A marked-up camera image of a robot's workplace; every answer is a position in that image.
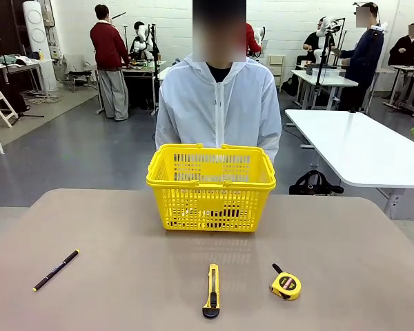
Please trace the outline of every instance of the man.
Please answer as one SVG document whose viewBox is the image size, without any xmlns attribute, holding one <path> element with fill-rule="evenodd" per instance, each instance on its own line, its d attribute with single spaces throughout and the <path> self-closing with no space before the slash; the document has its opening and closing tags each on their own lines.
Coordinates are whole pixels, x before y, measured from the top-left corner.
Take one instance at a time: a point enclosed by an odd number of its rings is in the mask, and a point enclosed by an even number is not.
<svg viewBox="0 0 414 331">
<path fill-rule="evenodd" d="M 408 27 L 408 35 L 400 38 L 389 54 L 389 66 L 414 66 L 414 23 Z"/>
<path fill-rule="evenodd" d="M 95 14 L 98 22 L 90 31 L 90 38 L 95 48 L 104 109 L 109 119 L 125 121 L 129 118 L 129 99 L 121 58 L 124 65 L 129 66 L 128 52 L 118 30 L 110 22 L 107 6 L 97 5 Z"/>
<path fill-rule="evenodd" d="M 355 50 L 335 51 L 343 59 L 342 65 L 348 67 L 345 77 L 359 83 L 356 88 L 343 89 L 340 110 L 358 111 L 373 81 L 384 45 L 383 33 L 371 29 L 371 26 L 377 25 L 378 12 L 379 7 L 373 2 L 358 7 L 355 13 L 356 26 L 367 28 L 367 31 L 360 38 Z"/>
<path fill-rule="evenodd" d="M 173 66 L 161 86 L 157 148 L 165 143 L 258 146 L 274 161 L 282 131 L 275 80 L 256 61 L 236 61 L 246 40 L 246 6 L 240 1 L 193 1 L 195 30 L 202 38 L 194 37 L 194 54 Z"/>
<path fill-rule="evenodd" d="M 250 50 L 250 53 L 256 54 L 262 51 L 261 46 L 259 46 L 255 40 L 255 31 L 252 26 L 247 23 L 246 31 L 246 40 L 247 40 L 247 50 Z"/>
<path fill-rule="evenodd" d="M 317 29 L 320 30 L 324 18 L 322 17 L 317 24 Z M 316 35 L 316 32 L 313 32 L 308 36 L 308 38 L 305 40 L 304 45 L 302 46 L 303 49 L 305 49 L 308 53 L 306 55 L 305 61 L 311 61 L 312 63 L 316 63 L 316 57 L 315 57 L 315 50 L 323 50 L 325 45 L 325 37 L 318 37 Z M 336 44 L 334 42 L 333 36 L 330 37 L 330 48 L 336 47 Z"/>
</svg>

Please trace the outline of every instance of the white tower fan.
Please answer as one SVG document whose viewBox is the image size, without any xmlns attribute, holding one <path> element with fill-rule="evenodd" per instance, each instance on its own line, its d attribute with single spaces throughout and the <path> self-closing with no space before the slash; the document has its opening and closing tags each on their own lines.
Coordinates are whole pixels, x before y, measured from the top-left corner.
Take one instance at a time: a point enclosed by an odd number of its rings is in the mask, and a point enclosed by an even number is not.
<svg viewBox="0 0 414 331">
<path fill-rule="evenodd" d="M 44 59 L 51 60 L 48 45 L 48 38 L 44 28 L 43 15 L 41 14 L 40 3 L 36 1 L 23 2 L 23 13 L 25 15 L 26 27 L 30 48 L 33 52 L 42 52 Z M 43 73 L 44 84 L 47 90 L 55 91 L 57 88 L 57 80 L 55 78 L 54 66 L 51 61 L 40 63 Z"/>
</svg>

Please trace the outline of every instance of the red jacket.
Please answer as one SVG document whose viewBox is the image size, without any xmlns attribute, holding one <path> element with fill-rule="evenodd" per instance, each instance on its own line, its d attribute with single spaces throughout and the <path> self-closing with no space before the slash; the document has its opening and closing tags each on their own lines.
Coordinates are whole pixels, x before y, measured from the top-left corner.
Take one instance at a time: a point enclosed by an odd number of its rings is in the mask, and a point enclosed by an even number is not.
<svg viewBox="0 0 414 331">
<path fill-rule="evenodd" d="M 90 38 L 95 48 L 95 61 L 102 70 L 115 70 L 129 64 L 129 54 L 118 30 L 109 23 L 98 22 L 90 31 Z"/>
<path fill-rule="evenodd" d="M 259 46 L 255 40 L 255 31 L 250 24 L 247 23 L 247 50 L 250 50 L 252 53 L 259 53 L 261 51 L 261 46 Z"/>
</svg>

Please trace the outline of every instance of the dark blue jacket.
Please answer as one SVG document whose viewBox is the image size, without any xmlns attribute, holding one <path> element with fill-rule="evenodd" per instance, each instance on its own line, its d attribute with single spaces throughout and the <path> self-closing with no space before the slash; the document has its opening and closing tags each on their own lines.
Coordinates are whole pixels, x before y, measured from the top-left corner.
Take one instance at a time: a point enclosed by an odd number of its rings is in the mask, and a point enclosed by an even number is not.
<svg viewBox="0 0 414 331">
<path fill-rule="evenodd" d="M 355 50 L 343 50 L 341 59 L 351 59 L 345 77 L 360 86 L 369 87 L 373 81 L 380 54 L 384 45 L 384 34 L 368 29 L 360 38 Z"/>
</svg>

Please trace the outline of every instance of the yellow tape measure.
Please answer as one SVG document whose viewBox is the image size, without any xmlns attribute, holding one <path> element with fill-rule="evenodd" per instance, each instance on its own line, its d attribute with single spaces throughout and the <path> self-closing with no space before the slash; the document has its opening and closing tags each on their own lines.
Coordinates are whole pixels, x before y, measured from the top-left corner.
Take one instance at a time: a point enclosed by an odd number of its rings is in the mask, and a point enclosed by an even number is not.
<svg viewBox="0 0 414 331">
<path fill-rule="evenodd" d="M 302 290 L 300 280 L 292 274 L 283 272 L 277 264 L 273 264 L 273 267 L 278 275 L 270 286 L 270 291 L 283 297 L 285 300 L 297 299 Z"/>
<path fill-rule="evenodd" d="M 210 264 L 208 271 L 208 299 L 206 305 L 202 308 L 202 314 L 207 319 L 215 319 L 219 315 L 220 307 L 219 295 L 219 267 L 216 264 Z"/>
</svg>

